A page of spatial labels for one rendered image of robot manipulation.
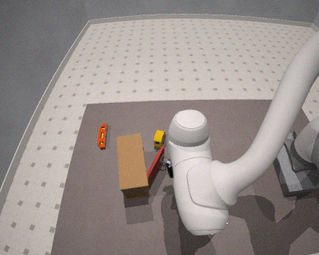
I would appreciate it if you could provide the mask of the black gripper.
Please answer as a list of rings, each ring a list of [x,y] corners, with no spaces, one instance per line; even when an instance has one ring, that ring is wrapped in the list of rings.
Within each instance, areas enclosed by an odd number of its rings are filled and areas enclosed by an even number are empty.
[[[168,169],[169,177],[173,178],[173,175],[172,175],[173,174],[173,168],[172,168],[172,166],[170,164],[170,159],[165,163],[165,165],[166,165],[166,167]]]

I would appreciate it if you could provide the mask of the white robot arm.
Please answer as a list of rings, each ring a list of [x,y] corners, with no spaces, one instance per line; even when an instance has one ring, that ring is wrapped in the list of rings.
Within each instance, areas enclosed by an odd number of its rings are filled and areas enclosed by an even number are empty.
[[[184,110],[174,116],[168,154],[178,212],[188,231],[220,234],[237,196],[266,173],[283,144],[292,171],[319,170],[319,116],[301,132],[294,130],[294,139],[287,138],[318,76],[319,30],[288,64],[250,148],[231,163],[213,161],[204,114]]]

